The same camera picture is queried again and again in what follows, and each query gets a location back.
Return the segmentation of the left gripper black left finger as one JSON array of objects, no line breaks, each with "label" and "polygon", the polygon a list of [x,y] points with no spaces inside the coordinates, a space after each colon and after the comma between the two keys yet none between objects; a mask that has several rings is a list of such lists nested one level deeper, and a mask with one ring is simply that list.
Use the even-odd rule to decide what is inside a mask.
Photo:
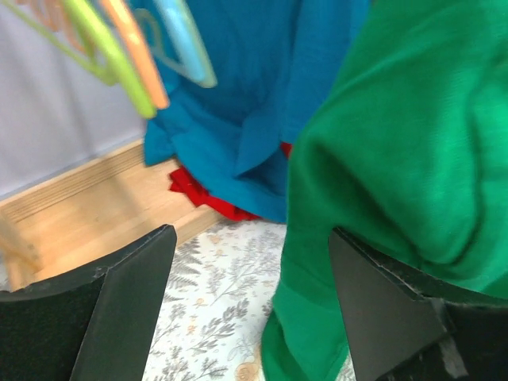
[{"label": "left gripper black left finger", "polygon": [[177,241],[162,225],[63,274],[1,293],[3,380],[140,380]]}]

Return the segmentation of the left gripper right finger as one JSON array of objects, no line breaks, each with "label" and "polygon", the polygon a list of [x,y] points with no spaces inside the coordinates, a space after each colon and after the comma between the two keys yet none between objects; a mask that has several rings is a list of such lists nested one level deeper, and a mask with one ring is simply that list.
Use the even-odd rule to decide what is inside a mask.
[{"label": "left gripper right finger", "polygon": [[507,378],[505,299],[427,275],[341,229],[329,254],[358,380]]}]

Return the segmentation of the green t shirt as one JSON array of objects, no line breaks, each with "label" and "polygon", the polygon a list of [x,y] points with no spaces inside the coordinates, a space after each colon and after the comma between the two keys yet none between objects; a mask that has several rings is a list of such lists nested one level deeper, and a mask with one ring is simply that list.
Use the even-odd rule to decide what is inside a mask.
[{"label": "green t shirt", "polygon": [[268,380],[334,380],[348,355],[336,228],[507,296],[507,4],[377,1],[289,158]]}]

